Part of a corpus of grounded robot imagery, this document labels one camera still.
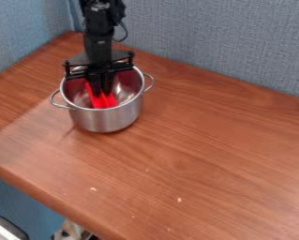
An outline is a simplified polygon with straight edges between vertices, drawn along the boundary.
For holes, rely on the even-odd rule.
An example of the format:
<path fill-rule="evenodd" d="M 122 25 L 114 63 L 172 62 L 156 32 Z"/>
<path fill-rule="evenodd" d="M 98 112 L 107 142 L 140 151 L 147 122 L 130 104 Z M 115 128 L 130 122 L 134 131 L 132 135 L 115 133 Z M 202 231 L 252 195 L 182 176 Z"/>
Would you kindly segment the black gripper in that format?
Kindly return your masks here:
<path fill-rule="evenodd" d="M 64 63 L 65 79 L 85 78 L 95 96 L 111 93 L 115 73 L 132 70 L 134 52 L 115 50 L 111 36 L 83 34 L 83 51 Z"/>

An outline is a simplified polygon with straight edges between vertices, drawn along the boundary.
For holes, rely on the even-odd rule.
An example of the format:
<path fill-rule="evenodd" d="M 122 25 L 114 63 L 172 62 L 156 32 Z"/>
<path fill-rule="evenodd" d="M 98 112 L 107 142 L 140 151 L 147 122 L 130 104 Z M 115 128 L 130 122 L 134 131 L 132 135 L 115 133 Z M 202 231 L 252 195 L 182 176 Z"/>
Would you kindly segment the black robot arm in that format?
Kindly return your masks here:
<path fill-rule="evenodd" d="M 122 0 L 79 0 L 84 30 L 83 51 L 64 61 L 65 78 L 84 77 L 91 93 L 99 97 L 111 93 L 114 77 L 132 69 L 134 52 L 112 48 L 115 27 L 128 31 L 123 18 L 126 5 Z"/>

